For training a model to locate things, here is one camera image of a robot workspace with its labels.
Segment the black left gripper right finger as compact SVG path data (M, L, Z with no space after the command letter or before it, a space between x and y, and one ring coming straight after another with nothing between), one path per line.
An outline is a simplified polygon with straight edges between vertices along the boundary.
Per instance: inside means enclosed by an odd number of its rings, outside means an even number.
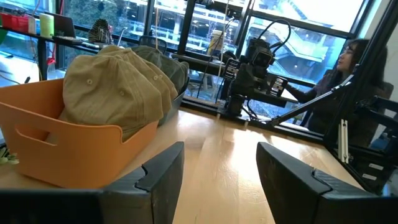
M381 197L259 142L256 163L276 223L397 223L397 197Z

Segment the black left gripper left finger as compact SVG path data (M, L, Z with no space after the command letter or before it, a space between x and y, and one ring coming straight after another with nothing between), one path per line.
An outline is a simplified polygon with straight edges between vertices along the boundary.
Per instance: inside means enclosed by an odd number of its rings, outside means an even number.
M172 223L183 167L179 141L102 189L4 189L1 223Z

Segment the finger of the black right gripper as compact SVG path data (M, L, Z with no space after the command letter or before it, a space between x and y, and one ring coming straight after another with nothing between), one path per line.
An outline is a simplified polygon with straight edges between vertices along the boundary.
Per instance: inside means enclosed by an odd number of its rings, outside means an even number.
M288 80L283 77L272 77L269 84L269 94L273 96L281 96L288 84Z
M235 79L240 67L240 61L229 58L223 70L223 77L229 80Z

